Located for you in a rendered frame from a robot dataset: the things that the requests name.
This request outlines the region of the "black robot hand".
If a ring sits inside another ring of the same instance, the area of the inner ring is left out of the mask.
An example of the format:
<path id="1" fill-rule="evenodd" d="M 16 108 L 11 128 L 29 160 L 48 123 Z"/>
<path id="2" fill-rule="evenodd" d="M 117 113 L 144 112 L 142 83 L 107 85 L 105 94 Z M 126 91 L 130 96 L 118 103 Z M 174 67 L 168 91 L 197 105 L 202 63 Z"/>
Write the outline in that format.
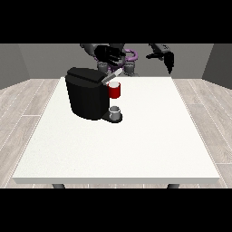
<path id="1" fill-rule="evenodd" d="M 151 54 L 148 54 L 146 58 L 147 59 L 158 58 L 164 62 L 169 73 L 171 73 L 173 70 L 173 67 L 174 67 L 174 53 L 173 52 L 151 53 Z"/>
<path id="2" fill-rule="evenodd" d="M 107 45 L 98 45 L 94 50 L 95 57 L 103 63 L 117 66 L 121 57 L 125 56 L 119 48 L 113 48 Z"/>

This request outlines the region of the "pale grey machine lid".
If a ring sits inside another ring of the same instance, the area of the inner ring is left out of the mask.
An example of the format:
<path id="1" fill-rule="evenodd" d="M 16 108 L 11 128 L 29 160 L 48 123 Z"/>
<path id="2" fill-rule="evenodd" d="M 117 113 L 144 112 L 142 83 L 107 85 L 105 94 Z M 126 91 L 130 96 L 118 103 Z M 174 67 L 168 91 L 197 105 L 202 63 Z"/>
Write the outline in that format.
<path id="1" fill-rule="evenodd" d="M 112 80 L 113 78 L 117 77 L 118 75 L 120 75 L 123 72 L 122 68 L 119 68 L 118 70 L 116 70 L 115 72 L 111 73 L 110 75 L 108 75 L 107 77 L 105 77 L 101 82 L 103 84 L 106 84 L 107 82 L 109 82 L 110 80 Z"/>

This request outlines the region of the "red pod holder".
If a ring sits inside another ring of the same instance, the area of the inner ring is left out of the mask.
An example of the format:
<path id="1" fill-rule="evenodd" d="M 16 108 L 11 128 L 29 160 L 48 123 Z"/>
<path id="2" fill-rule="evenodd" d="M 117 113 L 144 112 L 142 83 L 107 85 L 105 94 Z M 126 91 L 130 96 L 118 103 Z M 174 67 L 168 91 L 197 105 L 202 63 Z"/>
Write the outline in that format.
<path id="1" fill-rule="evenodd" d="M 109 82 L 109 97 L 112 99 L 117 99 L 121 96 L 121 84 L 119 82 Z"/>

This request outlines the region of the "black coffee machine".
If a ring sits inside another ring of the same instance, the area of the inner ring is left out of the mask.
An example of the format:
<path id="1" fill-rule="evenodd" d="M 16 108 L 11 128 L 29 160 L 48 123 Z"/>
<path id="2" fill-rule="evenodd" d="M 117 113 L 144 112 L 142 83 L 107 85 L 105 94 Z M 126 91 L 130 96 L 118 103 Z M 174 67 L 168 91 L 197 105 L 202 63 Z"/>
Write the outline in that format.
<path id="1" fill-rule="evenodd" d="M 65 82 L 72 112 L 85 120 L 122 121 L 119 113 L 115 119 L 110 113 L 109 87 L 102 81 L 107 74 L 89 68 L 73 67 L 67 71 Z"/>

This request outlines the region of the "small grey cup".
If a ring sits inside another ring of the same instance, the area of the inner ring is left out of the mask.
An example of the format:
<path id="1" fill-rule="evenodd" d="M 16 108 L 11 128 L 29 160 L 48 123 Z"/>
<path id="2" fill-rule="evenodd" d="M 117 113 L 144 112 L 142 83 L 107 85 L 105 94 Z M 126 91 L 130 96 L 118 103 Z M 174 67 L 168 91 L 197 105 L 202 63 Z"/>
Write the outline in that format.
<path id="1" fill-rule="evenodd" d="M 116 121 L 121 116 L 121 110 L 118 106 L 111 106 L 109 108 L 110 119 Z"/>

